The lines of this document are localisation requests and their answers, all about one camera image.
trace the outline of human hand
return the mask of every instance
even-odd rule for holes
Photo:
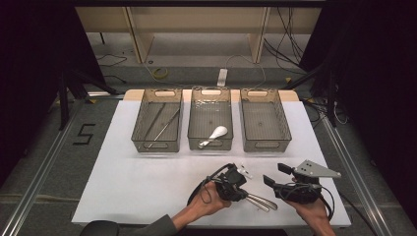
[[[312,204],[298,204],[285,201],[295,208],[298,215],[306,221],[317,236],[333,236],[333,229],[328,221],[326,206],[321,199],[317,199]]]
[[[210,181],[199,190],[184,209],[172,218],[172,221],[179,230],[202,216],[214,214],[231,205],[232,202],[225,201],[218,195],[214,182]]]

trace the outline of floor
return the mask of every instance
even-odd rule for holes
[[[146,63],[138,64],[130,36],[126,33],[104,33],[102,43],[99,33],[88,37],[107,84],[120,91],[152,87],[216,85],[220,68],[227,68],[226,84],[232,87],[256,86],[282,88],[287,81],[295,81],[304,72],[291,63],[276,60],[264,48],[260,64],[251,61],[250,48],[245,34],[157,34]],[[272,45],[278,45],[282,35],[267,35]],[[309,36],[296,35],[297,44],[305,48]],[[284,40],[280,51],[296,61],[291,43]],[[166,68],[168,76],[155,81],[149,74],[154,68]],[[310,98],[312,81],[296,88],[300,98]],[[88,91],[100,91],[86,86]],[[70,99],[73,122],[63,134],[60,125],[59,101],[51,105],[49,114],[36,139],[28,147],[28,154],[15,168],[0,189],[0,229],[3,231],[28,195],[33,180],[38,181],[38,192],[22,217],[18,235],[79,235],[83,227],[71,223],[89,174],[94,166],[101,143],[120,97],[96,97],[87,101]],[[324,102],[315,97],[316,102]],[[354,122],[346,120],[341,106],[337,108],[339,121],[332,128],[327,118],[317,109],[306,105],[312,126],[330,169],[341,172],[343,178],[334,180],[338,191],[348,201],[343,201],[352,225],[335,229],[337,235],[374,235],[366,221],[377,229],[379,235],[417,235],[417,231],[390,191],[378,167],[367,154]],[[88,145],[80,137],[93,134]],[[38,170],[50,160],[43,179],[36,179]],[[122,227],[120,235],[135,235],[135,229]],[[288,235],[312,235],[309,229],[285,229]],[[260,231],[256,235],[272,235]]]

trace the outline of black sleeve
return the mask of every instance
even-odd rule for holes
[[[136,231],[138,236],[171,236],[177,233],[172,219],[165,215],[145,228]]]

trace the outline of white ladle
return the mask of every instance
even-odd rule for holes
[[[208,140],[199,143],[199,148],[204,148],[210,142],[225,134],[227,134],[227,128],[224,126],[217,126],[217,128],[215,128],[212,134],[208,137]]]

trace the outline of white table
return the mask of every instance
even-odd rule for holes
[[[286,152],[243,151],[239,103],[232,99],[234,139],[230,151],[190,150],[187,140],[190,100],[183,106],[180,151],[177,153],[138,153],[131,141],[140,101],[120,101],[101,147],[73,222],[85,225],[93,220],[112,220],[123,224],[149,224],[165,214],[181,210],[196,186],[226,163],[244,164],[254,176],[241,188],[278,204],[278,210],[265,212],[248,201],[233,203],[228,209],[203,217],[190,226],[213,228],[285,228],[305,226],[294,208],[276,199],[263,175],[277,183],[291,182],[291,176],[277,170],[277,163],[291,167],[310,159],[327,166],[305,108],[300,101],[282,105],[292,135]],[[331,225],[351,224],[331,179],[321,179],[335,200]],[[323,191],[331,205],[331,198]]]

